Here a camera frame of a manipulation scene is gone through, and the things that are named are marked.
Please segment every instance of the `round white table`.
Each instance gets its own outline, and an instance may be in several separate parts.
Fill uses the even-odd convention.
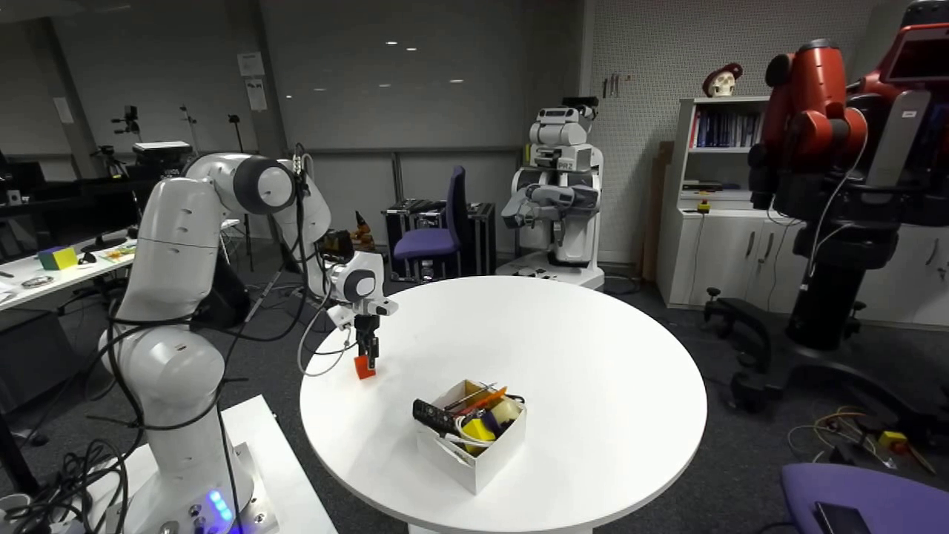
[[[660,496],[705,429],[705,385],[684,348],[598,290],[481,276],[390,297],[378,373],[352,353],[306,377],[298,414],[322,466],[361,502],[433,530],[592,530]],[[344,348],[331,331],[319,353]],[[313,356],[309,373],[331,365]],[[458,379],[528,399],[525,445],[478,496],[414,447],[413,399]]]

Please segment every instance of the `object in box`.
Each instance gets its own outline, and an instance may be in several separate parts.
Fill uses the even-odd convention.
[[[77,250],[74,250],[74,247],[66,247],[66,250],[42,250],[42,251],[39,251],[39,264],[42,264],[43,270],[74,266],[74,264],[77,264]]]
[[[414,445],[448,477],[481,493],[525,441],[528,402],[507,389],[457,383],[436,399],[414,399]]]

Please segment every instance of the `office chair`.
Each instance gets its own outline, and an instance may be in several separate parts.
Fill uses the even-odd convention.
[[[469,201],[466,201],[466,170],[457,165],[448,184],[445,201],[445,227],[413,227],[393,242],[393,259],[414,264],[438,262],[441,273],[445,264],[458,259],[461,251],[461,230],[466,230]]]
[[[838,466],[838,463],[792,463],[780,472],[786,508],[803,534],[825,534],[817,503],[851,508],[860,514],[866,530],[946,530],[949,493],[926,486],[889,472]]]

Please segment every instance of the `blue chair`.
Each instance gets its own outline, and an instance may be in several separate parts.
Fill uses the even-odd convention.
[[[393,262],[407,264],[448,264],[458,259],[466,230],[469,201],[466,201],[466,170],[457,165],[448,184],[445,227],[413,227],[393,242]]]
[[[817,502],[856,508],[871,534],[949,530],[949,493],[911,477],[838,463],[792,463],[780,480],[803,534],[825,530],[816,518]]]

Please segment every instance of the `floor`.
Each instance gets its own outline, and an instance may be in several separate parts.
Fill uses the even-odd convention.
[[[261,259],[261,251],[252,273],[238,259],[241,279],[252,290],[261,290],[267,284],[273,266],[275,262]],[[295,306],[295,297],[291,290],[294,282],[295,282],[294,276],[284,276],[275,284],[275,290],[267,297],[263,309],[245,328],[249,336],[278,331],[291,321]],[[805,389],[803,385],[789,389],[786,399],[773,410],[764,410],[755,414],[736,411],[722,399],[727,398],[722,385],[739,367],[736,365],[739,353],[730,342],[718,337],[700,321],[696,310],[660,309],[656,287],[636,284],[622,270],[614,270],[607,276],[605,293],[635,309],[642,309],[691,349],[708,389],[708,425],[693,463],[665,496],[659,496],[642,511],[596,530],[601,534],[626,534],[626,530],[681,530],[681,534],[746,530],[754,534],[771,523],[786,523],[789,517],[780,493],[780,466],[795,460],[813,460],[813,453],[817,451],[816,437],[805,429],[800,434],[800,425],[810,425],[841,402],[853,402],[853,398],[848,398],[835,385],[810,383]],[[95,337],[104,328],[101,302],[98,300],[74,302],[67,306],[67,315],[63,315],[58,324],[66,325],[74,349],[89,356],[95,353]],[[294,331],[284,342],[269,342],[269,345],[241,342],[227,367],[232,379],[221,391],[221,405],[232,405],[252,395],[267,398],[269,410],[275,411],[286,441],[294,445],[301,469],[309,472],[318,496],[322,499],[340,534],[404,534],[407,530],[404,523],[393,523],[371,511],[367,503],[352,499],[347,488],[340,488],[331,480],[331,474],[327,474],[313,451],[309,447],[298,428],[298,411],[295,411],[298,371],[295,371],[295,362],[286,359],[286,353],[295,349],[298,328],[301,325],[294,325]],[[206,337],[215,348],[227,345],[227,336],[220,336],[220,331],[206,331]],[[79,451],[91,437],[109,438],[114,447],[131,441],[128,428],[107,420],[107,419],[131,419],[131,410],[114,389],[107,389],[101,398],[86,395],[79,402],[70,399],[70,391],[58,391],[48,402],[24,414],[24,420],[39,420],[39,419],[43,420],[42,434],[48,437],[48,445],[24,447],[24,457],[28,460],[39,477],[51,477],[58,469],[63,453]],[[934,466],[949,472],[946,441],[934,438],[934,445],[923,451]]]

